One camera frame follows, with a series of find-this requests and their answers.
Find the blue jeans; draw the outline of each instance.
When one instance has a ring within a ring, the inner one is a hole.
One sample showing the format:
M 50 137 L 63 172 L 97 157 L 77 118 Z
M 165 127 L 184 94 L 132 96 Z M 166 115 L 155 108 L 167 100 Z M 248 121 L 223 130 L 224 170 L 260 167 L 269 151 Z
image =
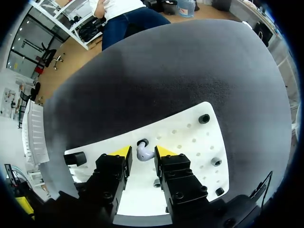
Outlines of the blue jeans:
M 124 39 L 126 30 L 130 24 L 146 30 L 170 24 L 170 22 L 158 12 L 147 7 L 141 7 L 119 15 L 110 19 L 104 27 L 102 50 Z

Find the white pegboard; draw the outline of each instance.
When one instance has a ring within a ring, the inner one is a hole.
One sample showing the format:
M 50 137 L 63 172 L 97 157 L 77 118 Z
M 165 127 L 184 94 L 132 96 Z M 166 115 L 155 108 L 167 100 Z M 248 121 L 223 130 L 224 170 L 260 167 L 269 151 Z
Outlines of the white pegboard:
M 198 119 L 204 114 L 210 116 L 210 121 L 200 124 Z M 225 193 L 228 191 L 229 173 L 225 145 L 216 115 L 208 102 L 134 131 L 66 151 L 65 154 L 84 152 L 86 155 L 86 164 L 70 169 L 74 179 L 87 181 L 96 168 L 95 161 L 101 154 L 109 154 L 131 145 L 133 163 L 118 214 L 130 216 L 166 214 L 164 193 L 160 188 L 153 187 L 157 178 L 154 159 L 142 162 L 136 156 L 136 143 L 143 138 L 149 140 L 150 150 L 154 150 L 154 147 L 159 145 L 177 154 L 185 154 L 191 161 L 190 168 L 193 174 L 202 185 L 208 187 L 209 201 L 218 198 L 215 194 L 216 189 L 222 187 Z M 210 161 L 214 157 L 222 160 L 220 166 L 214 167 L 211 164 Z

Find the white radiator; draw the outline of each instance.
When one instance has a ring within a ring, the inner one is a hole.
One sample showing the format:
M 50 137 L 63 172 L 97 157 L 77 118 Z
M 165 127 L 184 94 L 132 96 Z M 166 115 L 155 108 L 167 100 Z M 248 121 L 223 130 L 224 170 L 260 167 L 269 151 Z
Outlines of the white radiator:
M 28 101 L 22 121 L 22 141 L 27 162 L 37 166 L 48 162 L 44 136 L 43 107 Z

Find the person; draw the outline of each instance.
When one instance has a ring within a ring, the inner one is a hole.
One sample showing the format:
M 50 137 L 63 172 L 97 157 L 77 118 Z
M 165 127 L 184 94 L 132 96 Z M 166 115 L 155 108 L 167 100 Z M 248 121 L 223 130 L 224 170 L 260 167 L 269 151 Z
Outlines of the person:
M 89 0 L 93 15 L 107 20 L 102 50 L 124 39 L 129 24 L 145 29 L 170 24 L 161 14 L 146 7 L 141 0 Z

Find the white shirt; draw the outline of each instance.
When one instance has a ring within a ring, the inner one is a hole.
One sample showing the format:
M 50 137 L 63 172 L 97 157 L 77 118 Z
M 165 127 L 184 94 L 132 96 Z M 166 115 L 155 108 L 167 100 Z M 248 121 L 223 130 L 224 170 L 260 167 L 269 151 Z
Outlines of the white shirt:
M 89 0 L 93 14 L 97 8 L 98 0 Z M 110 20 L 124 13 L 145 7 L 141 0 L 105 0 L 104 1 L 104 17 Z

